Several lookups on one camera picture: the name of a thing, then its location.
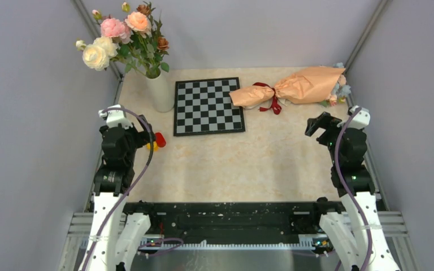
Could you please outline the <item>orange paper bouquet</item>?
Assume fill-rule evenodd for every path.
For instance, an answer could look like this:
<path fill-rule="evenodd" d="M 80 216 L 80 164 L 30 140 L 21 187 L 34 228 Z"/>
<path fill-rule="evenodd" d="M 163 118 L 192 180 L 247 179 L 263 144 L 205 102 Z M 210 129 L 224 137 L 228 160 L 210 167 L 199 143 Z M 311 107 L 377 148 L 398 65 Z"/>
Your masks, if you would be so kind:
<path fill-rule="evenodd" d="M 344 103 L 351 94 L 342 63 L 329 66 L 312 66 L 282 78 L 271 86 L 276 90 L 279 105 L 319 103 L 325 107 Z M 230 92 L 233 105 L 247 109 L 270 101 L 273 91 L 266 87 L 247 86 Z"/>

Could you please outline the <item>dark red ribbon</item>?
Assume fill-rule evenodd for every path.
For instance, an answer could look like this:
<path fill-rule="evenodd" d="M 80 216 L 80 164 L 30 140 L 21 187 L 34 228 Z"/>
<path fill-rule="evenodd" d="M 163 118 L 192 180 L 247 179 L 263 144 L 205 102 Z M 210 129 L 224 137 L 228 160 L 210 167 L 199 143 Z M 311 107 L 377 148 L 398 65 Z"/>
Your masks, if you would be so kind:
<path fill-rule="evenodd" d="M 279 105 L 279 101 L 278 101 L 278 98 L 276 96 L 275 88 L 269 86 L 268 84 L 262 83 L 262 82 L 255 82 L 255 83 L 253 83 L 253 86 L 266 87 L 266 88 L 271 89 L 273 91 L 273 96 L 270 99 L 270 104 L 268 105 L 268 107 L 260 106 L 259 112 L 266 112 L 266 111 L 271 110 L 275 115 L 279 115 L 281 110 L 282 110 L 282 107 L 281 107 L 281 105 Z"/>

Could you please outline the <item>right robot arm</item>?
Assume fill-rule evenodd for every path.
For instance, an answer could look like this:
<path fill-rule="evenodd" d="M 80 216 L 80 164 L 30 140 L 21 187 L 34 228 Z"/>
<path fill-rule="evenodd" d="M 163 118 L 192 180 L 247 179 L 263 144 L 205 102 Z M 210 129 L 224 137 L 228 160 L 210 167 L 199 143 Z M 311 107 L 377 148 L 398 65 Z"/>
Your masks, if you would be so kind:
<path fill-rule="evenodd" d="M 325 233 L 339 257 L 338 267 L 344 270 L 399 270 L 377 213 L 375 186 L 363 164 L 367 152 L 364 127 L 370 115 L 355 108 L 346 121 L 323 112 L 309 118 L 306 136 L 318 129 L 324 132 L 318 143 L 328 148 L 332 160 L 331 180 L 350 220 L 344 224 L 339 211 L 317 211 L 310 215 L 309 226 Z"/>

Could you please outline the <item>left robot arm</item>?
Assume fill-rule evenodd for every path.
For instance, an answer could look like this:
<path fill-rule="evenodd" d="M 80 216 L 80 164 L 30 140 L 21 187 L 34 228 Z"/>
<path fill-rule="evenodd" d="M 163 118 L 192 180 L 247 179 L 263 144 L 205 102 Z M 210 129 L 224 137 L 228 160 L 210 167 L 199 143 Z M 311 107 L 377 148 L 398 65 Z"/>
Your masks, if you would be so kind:
<path fill-rule="evenodd" d="M 126 117 L 100 127 L 103 155 L 94 176 L 94 212 L 88 245 L 79 270 L 130 270 L 145 233 L 158 228 L 150 212 L 128 215 L 123 230 L 121 218 L 132 186 L 137 149 L 155 140 L 151 125 L 138 117 L 139 132 Z"/>

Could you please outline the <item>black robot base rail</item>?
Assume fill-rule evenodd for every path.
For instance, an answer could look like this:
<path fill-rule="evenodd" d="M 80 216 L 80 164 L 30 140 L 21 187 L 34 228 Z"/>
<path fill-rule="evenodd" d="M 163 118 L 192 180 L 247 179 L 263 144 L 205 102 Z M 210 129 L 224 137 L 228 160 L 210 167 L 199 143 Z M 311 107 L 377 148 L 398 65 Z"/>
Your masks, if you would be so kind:
<path fill-rule="evenodd" d="M 185 244 L 298 244 L 322 233 L 321 215 L 344 211 L 340 202 L 127 203 L 124 213 L 150 217 L 150 234 Z"/>

